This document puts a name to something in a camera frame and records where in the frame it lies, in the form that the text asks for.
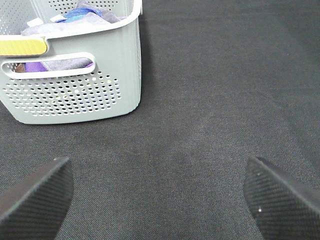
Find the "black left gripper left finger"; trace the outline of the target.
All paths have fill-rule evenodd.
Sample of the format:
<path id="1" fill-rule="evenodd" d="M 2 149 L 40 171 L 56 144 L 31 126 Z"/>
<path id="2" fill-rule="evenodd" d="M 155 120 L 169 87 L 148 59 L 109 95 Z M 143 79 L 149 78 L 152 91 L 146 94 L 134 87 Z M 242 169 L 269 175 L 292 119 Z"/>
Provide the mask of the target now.
<path id="1" fill-rule="evenodd" d="M 0 238 L 55 239 L 73 195 L 71 160 L 57 157 L 0 195 Z"/>

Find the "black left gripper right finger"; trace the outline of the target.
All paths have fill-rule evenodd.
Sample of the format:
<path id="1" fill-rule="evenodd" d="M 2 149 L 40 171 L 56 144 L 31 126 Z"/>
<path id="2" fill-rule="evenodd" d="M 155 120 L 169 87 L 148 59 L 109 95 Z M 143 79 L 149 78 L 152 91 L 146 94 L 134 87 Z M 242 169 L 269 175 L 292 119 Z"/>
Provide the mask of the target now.
<path id="1" fill-rule="evenodd" d="M 318 240 L 320 193 L 262 157 L 248 159 L 243 193 L 265 240 Z"/>

